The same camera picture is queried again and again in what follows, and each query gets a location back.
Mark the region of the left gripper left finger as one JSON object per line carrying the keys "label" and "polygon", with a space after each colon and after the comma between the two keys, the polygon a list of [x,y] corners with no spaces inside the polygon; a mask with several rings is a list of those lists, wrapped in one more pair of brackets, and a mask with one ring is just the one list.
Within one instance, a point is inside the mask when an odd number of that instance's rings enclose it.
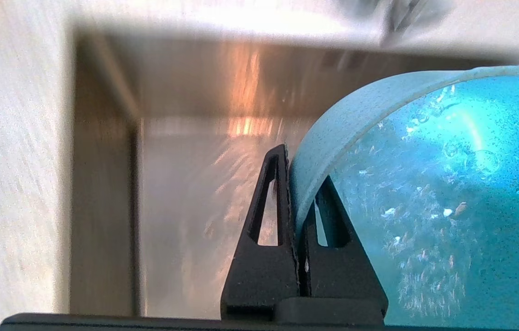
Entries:
{"label": "left gripper left finger", "polygon": [[[270,149],[264,157],[222,289],[222,320],[271,321],[279,303],[300,295],[288,165],[285,144]],[[276,185],[275,246],[258,243],[271,182]]]}

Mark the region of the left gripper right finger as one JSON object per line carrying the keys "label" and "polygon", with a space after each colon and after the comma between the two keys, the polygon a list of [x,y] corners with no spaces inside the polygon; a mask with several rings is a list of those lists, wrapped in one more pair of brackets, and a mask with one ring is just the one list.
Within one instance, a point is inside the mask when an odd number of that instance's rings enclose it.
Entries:
{"label": "left gripper right finger", "polygon": [[323,323],[383,323],[388,298],[337,192],[327,177],[300,236],[302,308]]}

